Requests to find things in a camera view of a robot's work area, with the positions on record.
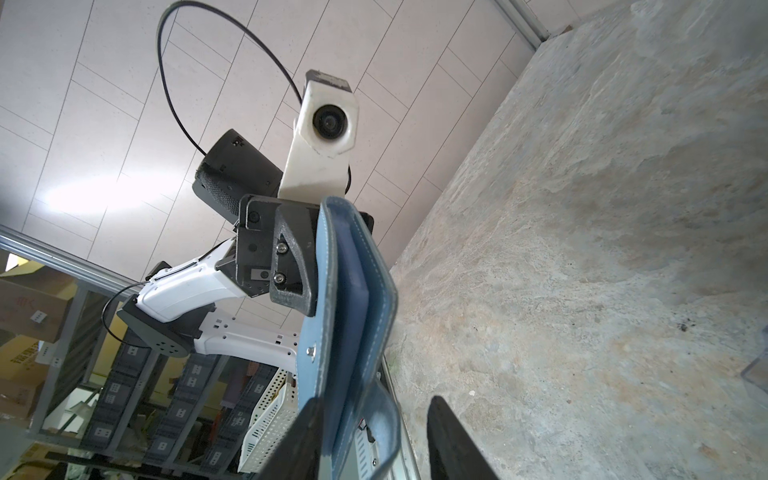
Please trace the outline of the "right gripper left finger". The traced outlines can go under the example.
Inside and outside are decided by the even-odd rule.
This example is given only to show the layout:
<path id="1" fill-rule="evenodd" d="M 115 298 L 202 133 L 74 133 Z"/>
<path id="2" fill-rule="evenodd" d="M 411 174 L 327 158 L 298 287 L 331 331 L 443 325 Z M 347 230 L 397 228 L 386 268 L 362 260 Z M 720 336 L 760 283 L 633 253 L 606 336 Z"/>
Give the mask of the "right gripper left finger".
<path id="1" fill-rule="evenodd" d="M 314 397 L 302 408 L 257 479 L 317 480 L 323 435 L 324 402 Z"/>

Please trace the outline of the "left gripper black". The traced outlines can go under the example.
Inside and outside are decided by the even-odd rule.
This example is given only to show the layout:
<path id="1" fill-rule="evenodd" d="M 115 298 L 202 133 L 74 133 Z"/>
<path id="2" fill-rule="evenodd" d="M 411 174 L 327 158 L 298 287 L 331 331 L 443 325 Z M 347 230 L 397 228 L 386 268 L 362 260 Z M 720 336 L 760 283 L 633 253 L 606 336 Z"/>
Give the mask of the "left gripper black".
<path id="1" fill-rule="evenodd" d="M 317 299 L 375 298 L 373 218 L 349 201 L 320 205 L 246 195 L 233 243 L 238 297 L 272 302 L 313 317 Z"/>

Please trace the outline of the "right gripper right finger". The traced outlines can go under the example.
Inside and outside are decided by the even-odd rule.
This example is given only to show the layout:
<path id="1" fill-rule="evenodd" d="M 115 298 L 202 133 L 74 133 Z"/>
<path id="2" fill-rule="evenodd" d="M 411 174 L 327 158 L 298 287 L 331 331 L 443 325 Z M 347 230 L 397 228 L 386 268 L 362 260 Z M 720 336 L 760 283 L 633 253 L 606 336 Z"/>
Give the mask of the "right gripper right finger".
<path id="1" fill-rule="evenodd" d="M 434 396 L 427 414 L 432 480 L 498 480 L 445 399 Z"/>

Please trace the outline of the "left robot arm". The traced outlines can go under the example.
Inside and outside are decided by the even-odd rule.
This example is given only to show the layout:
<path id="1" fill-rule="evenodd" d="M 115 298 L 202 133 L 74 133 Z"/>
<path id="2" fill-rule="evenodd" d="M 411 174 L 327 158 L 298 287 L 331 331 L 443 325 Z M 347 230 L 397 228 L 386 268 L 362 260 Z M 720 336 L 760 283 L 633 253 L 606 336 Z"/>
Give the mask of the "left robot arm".
<path id="1" fill-rule="evenodd" d="M 228 355 L 294 373 L 297 341 L 241 322 L 217 303 L 268 295 L 306 316 L 316 312 L 317 240 L 329 181 L 348 180 L 353 128 L 299 126 L 281 171 L 235 130 L 200 163 L 195 194 L 236 228 L 196 259 L 160 263 L 118 315 L 151 349 L 169 357 Z"/>

